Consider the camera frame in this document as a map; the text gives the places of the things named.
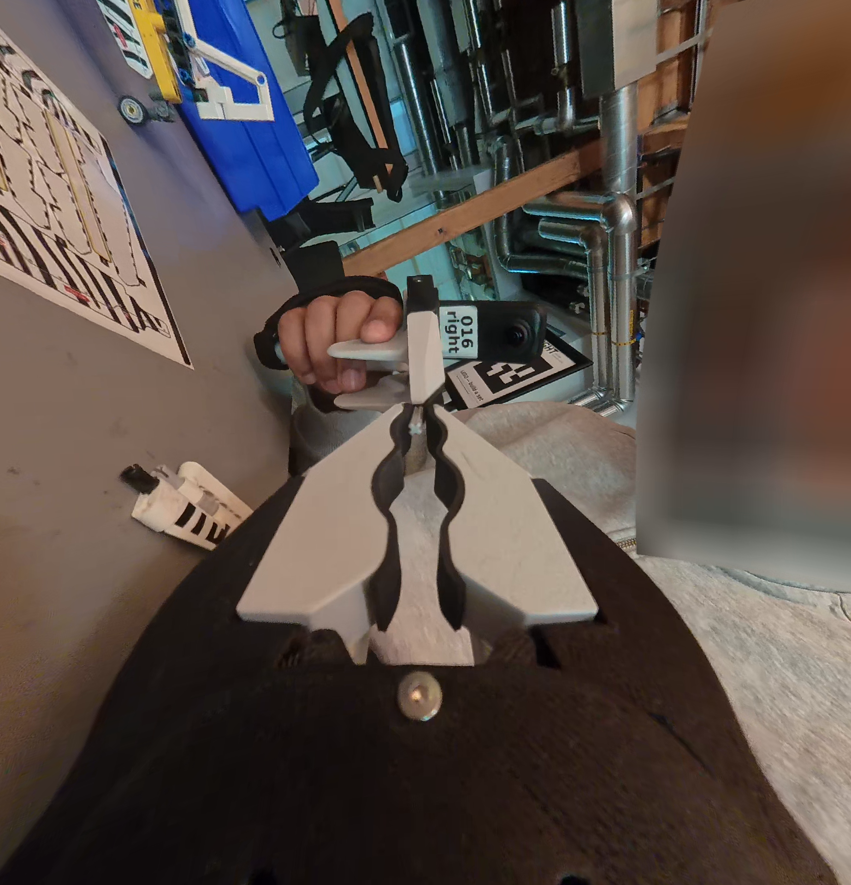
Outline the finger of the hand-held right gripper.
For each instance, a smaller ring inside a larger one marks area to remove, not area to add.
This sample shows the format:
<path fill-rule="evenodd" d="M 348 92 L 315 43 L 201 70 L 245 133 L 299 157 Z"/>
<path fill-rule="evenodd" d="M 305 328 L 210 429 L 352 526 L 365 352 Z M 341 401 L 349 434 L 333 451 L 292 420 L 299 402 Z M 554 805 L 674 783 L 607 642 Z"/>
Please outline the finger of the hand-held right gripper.
<path fill-rule="evenodd" d="M 432 311 L 408 312 L 409 402 L 423 406 L 441 393 L 445 384 L 439 316 Z"/>

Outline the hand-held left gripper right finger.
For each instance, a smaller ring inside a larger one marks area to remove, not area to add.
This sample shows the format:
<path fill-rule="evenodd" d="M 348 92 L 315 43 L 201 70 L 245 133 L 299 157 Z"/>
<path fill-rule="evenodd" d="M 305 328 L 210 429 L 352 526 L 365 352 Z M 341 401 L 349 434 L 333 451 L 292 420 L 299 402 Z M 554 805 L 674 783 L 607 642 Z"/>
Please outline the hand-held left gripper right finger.
<path fill-rule="evenodd" d="M 593 621 L 598 604 L 540 492 L 548 490 L 436 404 L 434 492 L 446 514 L 436 584 L 442 615 L 483 663 L 509 632 Z"/>

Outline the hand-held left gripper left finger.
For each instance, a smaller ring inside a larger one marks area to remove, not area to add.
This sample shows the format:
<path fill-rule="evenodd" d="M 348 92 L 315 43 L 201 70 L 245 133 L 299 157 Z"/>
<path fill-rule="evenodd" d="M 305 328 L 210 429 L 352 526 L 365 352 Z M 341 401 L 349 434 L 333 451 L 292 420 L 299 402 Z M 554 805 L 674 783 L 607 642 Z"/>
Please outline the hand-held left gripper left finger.
<path fill-rule="evenodd" d="M 365 663 L 385 631 L 402 572 L 391 506 L 404 485 L 407 407 L 391 407 L 300 478 L 237 604 L 242 620 L 334 631 Z"/>

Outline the white striped lego assembly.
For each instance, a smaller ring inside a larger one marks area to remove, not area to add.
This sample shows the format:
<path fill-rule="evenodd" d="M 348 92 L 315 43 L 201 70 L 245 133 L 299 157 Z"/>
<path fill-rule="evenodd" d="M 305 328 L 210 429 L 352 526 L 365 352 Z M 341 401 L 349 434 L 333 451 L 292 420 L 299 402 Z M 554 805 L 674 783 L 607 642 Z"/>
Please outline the white striped lego assembly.
<path fill-rule="evenodd" d="M 195 461 L 176 471 L 157 466 L 147 471 L 131 465 L 120 480 L 137 492 L 132 518 L 154 532 L 213 550 L 253 510 Z"/>

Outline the lego sticker sheet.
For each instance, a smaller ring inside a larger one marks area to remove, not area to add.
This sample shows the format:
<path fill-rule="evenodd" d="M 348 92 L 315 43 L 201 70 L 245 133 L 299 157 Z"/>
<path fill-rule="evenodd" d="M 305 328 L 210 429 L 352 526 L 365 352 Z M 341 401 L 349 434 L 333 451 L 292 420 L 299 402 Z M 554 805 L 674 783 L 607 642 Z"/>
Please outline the lego sticker sheet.
<path fill-rule="evenodd" d="M 1 27 L 0 276 L 192 367 L 109 144 Z"/>

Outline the yellow white lego vehicle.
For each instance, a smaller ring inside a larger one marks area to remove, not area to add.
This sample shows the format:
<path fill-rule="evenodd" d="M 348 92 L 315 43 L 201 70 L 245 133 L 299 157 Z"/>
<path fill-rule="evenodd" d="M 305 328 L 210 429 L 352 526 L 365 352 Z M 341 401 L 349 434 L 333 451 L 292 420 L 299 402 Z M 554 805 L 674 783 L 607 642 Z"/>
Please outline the yellow white lego vehicle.
<path fill-rule="evenodd" d="M 132 127 L 172 122 L 175 108 L 189 94 L 203 120 L 274 122 L 270 86 L 264 72 L 205 41 L 188 1 L 99 1 L 125 62 L 151 82 L 150 103 L 124 95 L 118 112 Z M 255 88 L 256 100 L 243 103 L 212 72 L 219 69 Z"/>

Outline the person's right hand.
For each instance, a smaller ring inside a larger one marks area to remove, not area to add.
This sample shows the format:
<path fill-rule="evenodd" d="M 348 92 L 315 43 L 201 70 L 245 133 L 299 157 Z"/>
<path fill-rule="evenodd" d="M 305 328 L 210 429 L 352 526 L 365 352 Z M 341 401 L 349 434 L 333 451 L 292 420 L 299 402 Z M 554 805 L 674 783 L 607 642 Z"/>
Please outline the person's right hand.
<path fill-rule="evenodd" d="M 361 290 L 323 295 L 279 320 L 278 346 L 303 385 L 329 395 L 352 394 L 368 386 L 365 362 L 336 359 L 329 349 L 338 342 L 387 342 L 402 318 L 402 306 L 391 297 L 376 299 Z"/>

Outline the wooden ceiling beam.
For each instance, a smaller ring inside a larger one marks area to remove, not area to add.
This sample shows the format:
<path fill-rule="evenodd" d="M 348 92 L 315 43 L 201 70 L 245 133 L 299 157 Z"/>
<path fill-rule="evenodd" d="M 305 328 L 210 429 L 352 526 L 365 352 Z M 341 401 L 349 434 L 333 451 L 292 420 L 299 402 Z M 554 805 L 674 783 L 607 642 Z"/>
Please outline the wooden ceiling beam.
<path fill-rule="evenodd" d="M 627 147 L 639 149 L 646 137 L 652 149 L 680 149 L 686 134 L 688 117 L 652 127 L 640 133 L 625 135 L 621 130 L 606 133 L 600 140 L 570 150 L 536 168 L 525 171 L 507 183 L 500 183 L 461 204 L 453 205 L 425 220 L 401 230 L 365 249 L 343 258 L 343 271 L 348 277 L 379 276 L 384 271 L 411 260 L 429 249 L 440 246 L 474 228 L 526 204 L 562 190 L 564 186 L 586 179 L 602 170 L 608 180 L 610 162 L 619 159 Z"/>

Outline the black office chair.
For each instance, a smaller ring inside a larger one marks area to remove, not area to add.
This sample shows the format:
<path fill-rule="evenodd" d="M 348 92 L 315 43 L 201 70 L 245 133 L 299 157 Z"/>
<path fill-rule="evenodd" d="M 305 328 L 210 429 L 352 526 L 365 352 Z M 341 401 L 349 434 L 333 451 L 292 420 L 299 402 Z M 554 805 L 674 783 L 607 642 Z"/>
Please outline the black office chair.
<path fill-rule="evenodd" d="M 401 151 L 375 36 L 375 19 L 363 12 L 346 20 L 342 2 L 325 2 L 336 35 L 327 41 L 317 2 L 281 2 L 272 34 L 285 42 L 299 74 L 309 74 L 303 104 L 305 134 L 317 159 L 339 157 L 351 172 L 334 200 L 305 197 L 285 216 L 266 223 L 278 247 L 298 248 L 311 239 L 374 229 L 373 200 L 349 199 L 355 188 L 402 200 L 409 166 Z"/>

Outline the blue plastic bin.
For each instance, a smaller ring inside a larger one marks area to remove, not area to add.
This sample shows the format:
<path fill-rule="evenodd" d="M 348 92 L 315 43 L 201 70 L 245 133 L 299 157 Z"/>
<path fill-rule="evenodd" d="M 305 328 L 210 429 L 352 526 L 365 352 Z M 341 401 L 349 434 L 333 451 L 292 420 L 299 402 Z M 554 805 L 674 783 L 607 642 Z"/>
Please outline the blue plastic bin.
<path fill-rule="evenodd" d="M 319 184 L 319 176 L 247 5 L 192 1 L 189 7 L 198 37 L 264 76 L 273 120 L 203 119 L 188 88 L 179 113 L 238 213 L 258 210 L 269 222 L 284 218 Z"/>

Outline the person's grey sweater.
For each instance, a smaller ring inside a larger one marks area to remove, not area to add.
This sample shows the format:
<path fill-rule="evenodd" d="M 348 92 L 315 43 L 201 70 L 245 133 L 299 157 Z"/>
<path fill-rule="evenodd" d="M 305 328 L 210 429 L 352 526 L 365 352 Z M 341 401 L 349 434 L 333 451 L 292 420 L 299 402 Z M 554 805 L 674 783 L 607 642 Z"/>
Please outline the person's grey sweater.
<path fill-rule="evenodd" d="M 549 481 L 658 585 L 707 653 L 774 790 L 851 883 L 851 594 L 637 552 L 630 427 L 549 402 L 456 416 Z"/>

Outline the silver duct pipes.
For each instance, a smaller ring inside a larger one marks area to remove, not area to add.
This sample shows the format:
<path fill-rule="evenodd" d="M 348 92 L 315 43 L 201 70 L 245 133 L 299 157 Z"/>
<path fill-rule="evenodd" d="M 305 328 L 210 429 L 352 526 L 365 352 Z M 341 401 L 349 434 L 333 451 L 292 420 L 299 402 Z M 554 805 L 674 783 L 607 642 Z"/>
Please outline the silver duct pipes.
<path fill-rule="evenodd" d="M 535 185 L 477 220 L 464 259 L 476 294 L 541 279 L 582 283 L 592 380 L 573 399 L 617 418 L 636 395 L 640 81 L 656 71 L 659 2 L 378 2 L 422 177 L 439 209 L 522 176 L 552 151 L 582 178 Z"/>

